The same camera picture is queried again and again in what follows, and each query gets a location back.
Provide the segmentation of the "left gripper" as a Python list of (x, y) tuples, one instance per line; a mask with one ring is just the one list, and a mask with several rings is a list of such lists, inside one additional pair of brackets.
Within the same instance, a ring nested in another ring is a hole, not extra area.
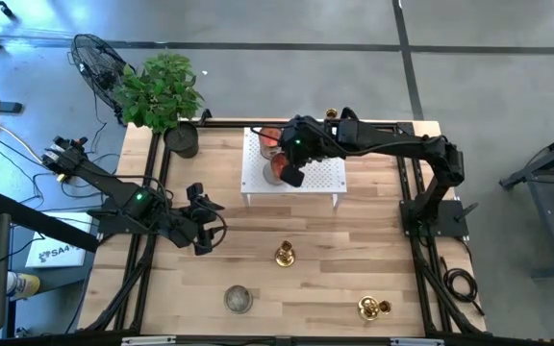
[(209, 199), (195, 199), (189, 206), (175, 210), (175, 245), (178, 248), (193, 247), (195, 255), (207, 255), (213, 250), (212, 241), (219, 231), (205, 230), (214, 221), (214, 211), (224, 207)]

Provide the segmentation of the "orange candle tin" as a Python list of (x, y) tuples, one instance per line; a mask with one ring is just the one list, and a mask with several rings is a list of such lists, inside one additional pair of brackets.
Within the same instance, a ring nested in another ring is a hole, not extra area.
[(280, 137), (282, 130), (278, 128), (262, 127), (258, 134), (260, 150), (263, 158), (270, 160), (281, 152)]
[(265, 181), (270, 185), (281, 185), (281, 173), (283, 168), (288, 164), (284, 153), (274, 155), (263, 168), (263, 176)]

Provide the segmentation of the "silver candle tin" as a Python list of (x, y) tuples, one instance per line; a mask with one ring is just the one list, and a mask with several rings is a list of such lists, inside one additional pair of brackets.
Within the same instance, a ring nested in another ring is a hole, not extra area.
[(232, 313), (247, 313), (253, 306), (253, 295), (242, 285), (232, 285), (224, 293), (224, 305)]

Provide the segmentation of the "white perforated metal shelf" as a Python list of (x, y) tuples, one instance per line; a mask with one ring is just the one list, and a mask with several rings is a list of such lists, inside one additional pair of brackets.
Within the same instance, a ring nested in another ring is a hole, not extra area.
[(325, 194), (332, 197), (333, 208), (347, 192), (345, 163), (342, 159), (329, 159), (305, 165), (301, 187), (269, 181), (270, 160), (261, 154), (260, 140), (249, 128), (244, 129), (240, 194), (245, 206), (253, 195), (269, 194)]

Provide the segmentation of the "green potted plant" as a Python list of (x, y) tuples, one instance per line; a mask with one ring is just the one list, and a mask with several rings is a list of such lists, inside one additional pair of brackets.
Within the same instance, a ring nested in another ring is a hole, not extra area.
[(125, 64), (113, 96), (126, 124), (150, 129), (163, 137), (167, 150), (191, 159), (199, 152), (199, 134), (191, 120), (205, 103), (196, 80), (189, 58), (161, 53), (140, 69)]

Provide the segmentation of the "white printed box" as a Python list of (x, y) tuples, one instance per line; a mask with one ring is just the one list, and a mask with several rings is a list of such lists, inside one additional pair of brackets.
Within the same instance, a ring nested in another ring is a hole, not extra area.
[[(85, 212), (47, 212), (47, 215), (89, 233), (93, 218)], [(86, 251), (45, 235), (34, 235), (25, 266), (28, 268), (79, 267)]]

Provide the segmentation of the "black desk bar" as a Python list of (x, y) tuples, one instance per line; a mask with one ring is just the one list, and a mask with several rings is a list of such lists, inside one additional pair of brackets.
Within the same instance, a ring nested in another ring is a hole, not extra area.
[(99, 245), (95, 236), (2, 194), (0, 194), (0, 214), (9, 215), (14, 224), (91, 253), (94, 253)]

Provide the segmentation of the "black floor fan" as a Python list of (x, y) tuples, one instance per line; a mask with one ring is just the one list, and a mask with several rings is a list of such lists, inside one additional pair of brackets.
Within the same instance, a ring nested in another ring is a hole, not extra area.
[(94, 94), (113, 110), (117, 123), (126, 127), (114, 90), (127, 62), (110, 44), (92, 34), (78, 34), (72, 39), (70, 57)]

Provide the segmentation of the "yellow spray can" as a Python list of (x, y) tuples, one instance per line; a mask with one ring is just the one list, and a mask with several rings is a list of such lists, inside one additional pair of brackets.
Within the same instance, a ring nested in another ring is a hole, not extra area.
[(12, 300), (26, 299), (35, 295), (40, 286), (40, 279), (35, 275), (9, 271), (7, 273), (6, 295)]

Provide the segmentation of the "black aluminium table frame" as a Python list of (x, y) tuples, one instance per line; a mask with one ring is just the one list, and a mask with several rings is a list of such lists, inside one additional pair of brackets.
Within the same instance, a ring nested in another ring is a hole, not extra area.
[[(403, 234), (399, 202), (432, 178), (425, 162), (368, 155), (346, 161), (347, 192), (333, 208), (328, 195), (240, 194), (244, 120), (213, 120), (199, 131), (190, 160), (167, 156), (148, 129), (127, 130), (118, 168), (140, 174), (148, 163), (174, 194), (203, 184), (224, 207), (229, 230), (210, 254), (198, 257), (159, 239), (146, 288), (135, 287), (128, 306), (143, 305), (144, 334), (421, 336), (424, 333), (411, 241)], [(295, 262), (274, 255), (292, 244)], [(242, 285), (253, 295), (244, 314), (225, 308), (224, 293)], [(391, 303), (373, 321), (359, 314), (364, 296)]]

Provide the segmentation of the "silver metal bracket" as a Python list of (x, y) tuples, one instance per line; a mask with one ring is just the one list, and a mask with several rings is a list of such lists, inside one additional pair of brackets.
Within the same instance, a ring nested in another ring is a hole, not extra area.
[(398, 337), (390, 340), (390, 346), (445, 346), (441, 339)]
[(120, 346), (164, 346), (176, 345), (177, 337), (175, 335), (146, 335), (124, 337)]

